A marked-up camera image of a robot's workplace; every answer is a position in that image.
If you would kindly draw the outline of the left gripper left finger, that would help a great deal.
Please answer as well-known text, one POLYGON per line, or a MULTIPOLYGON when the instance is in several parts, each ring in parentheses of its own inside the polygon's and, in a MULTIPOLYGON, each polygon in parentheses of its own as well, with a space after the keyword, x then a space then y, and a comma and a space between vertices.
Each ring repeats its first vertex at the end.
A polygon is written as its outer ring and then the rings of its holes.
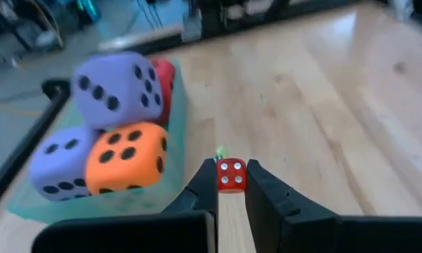
POLYGON ((218 253, 216 162, 205 159, 158 214, 72 219, 40 232, 31 253, 218 253))

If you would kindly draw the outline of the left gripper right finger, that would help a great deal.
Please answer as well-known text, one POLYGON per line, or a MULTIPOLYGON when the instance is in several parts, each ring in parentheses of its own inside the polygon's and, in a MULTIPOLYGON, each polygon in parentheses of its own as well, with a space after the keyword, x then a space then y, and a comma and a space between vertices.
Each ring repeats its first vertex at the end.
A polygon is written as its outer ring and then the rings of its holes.
POLYGON ((249 160, 245 205, 257 253, 422 253, 422 216, 341 215, 249 160))

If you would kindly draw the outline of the large orange foam die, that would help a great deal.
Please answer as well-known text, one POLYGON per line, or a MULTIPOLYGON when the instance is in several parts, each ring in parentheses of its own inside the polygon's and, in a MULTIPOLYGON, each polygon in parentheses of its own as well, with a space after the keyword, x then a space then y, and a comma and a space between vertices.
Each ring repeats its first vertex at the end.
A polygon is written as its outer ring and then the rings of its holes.
POLYGON ((166 147, 166 130, 151 122, 104 133, 87 159, 88 190, 97 195, 156 184, 166 170, 166 147))

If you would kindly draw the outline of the large purple foam die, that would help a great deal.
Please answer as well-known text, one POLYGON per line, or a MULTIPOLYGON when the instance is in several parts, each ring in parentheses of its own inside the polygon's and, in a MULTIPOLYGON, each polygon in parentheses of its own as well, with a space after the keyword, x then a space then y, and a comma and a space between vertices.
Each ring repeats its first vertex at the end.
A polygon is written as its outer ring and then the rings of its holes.
POLYGON ((85 183, 88 155, 102 131, 87 126, 61 129, 32 156, 29 177, 44 198, 59 202, 90 195, 85 183))
POLYGON ((94 129, 152 121, 164 108, 155 67, 136 52, 88 58, 74 70, 70 87, 81 116, 94 129))

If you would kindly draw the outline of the small red die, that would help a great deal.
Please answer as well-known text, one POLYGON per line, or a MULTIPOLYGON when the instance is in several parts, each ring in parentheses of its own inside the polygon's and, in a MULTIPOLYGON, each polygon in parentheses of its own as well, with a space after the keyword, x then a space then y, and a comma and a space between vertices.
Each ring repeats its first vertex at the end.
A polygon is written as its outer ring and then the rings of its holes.
POLYGON ((217 183, 220 193, 243 193, 246 189, 246 164, 239 158, 217 161, 217 183))

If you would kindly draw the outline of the small green die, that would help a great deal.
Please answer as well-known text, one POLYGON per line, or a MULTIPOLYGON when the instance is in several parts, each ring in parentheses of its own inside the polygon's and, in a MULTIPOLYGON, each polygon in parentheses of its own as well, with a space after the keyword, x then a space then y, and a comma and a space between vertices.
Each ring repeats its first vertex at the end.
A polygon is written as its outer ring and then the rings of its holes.
POLYGON ((228 150, 225 146, 220 145, 216 148, 215 155, 213 157, 214 161, 222 160, 228 157, 228 150))

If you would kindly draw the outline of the large red foam die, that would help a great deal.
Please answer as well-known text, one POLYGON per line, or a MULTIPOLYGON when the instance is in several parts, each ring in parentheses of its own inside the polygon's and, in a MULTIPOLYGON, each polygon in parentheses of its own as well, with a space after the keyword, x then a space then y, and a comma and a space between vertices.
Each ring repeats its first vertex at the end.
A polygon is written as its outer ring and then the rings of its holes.
POLYGON ((169 122, 176 68, 171 61, 165 58, 153 58, 150 62, 154 66, 155 72, 161 84, 162 98, 164 102, 163 110, 156 123, 167 124, 169 122))

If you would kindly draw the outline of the green translucent plastic bin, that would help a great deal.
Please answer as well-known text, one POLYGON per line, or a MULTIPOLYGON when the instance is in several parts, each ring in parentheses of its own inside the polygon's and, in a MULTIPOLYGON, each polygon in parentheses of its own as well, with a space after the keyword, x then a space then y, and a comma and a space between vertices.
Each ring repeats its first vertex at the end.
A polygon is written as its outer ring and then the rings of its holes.
POLYGON ((176 69, 176 77, 173 82, 171 118, 166 125, 169 134, 166 147, 166 173, 159 183, 148 188, 108 193, 97 197, 51 202, 33 189, 29 176, 26 175, 11 197, 9 212, 23 219, 52 224, 66 219, 158 213, 168 206, 184 185, 187 136, 187 94, 180 63, 178 60, 173 60, 172 63, 176 69))

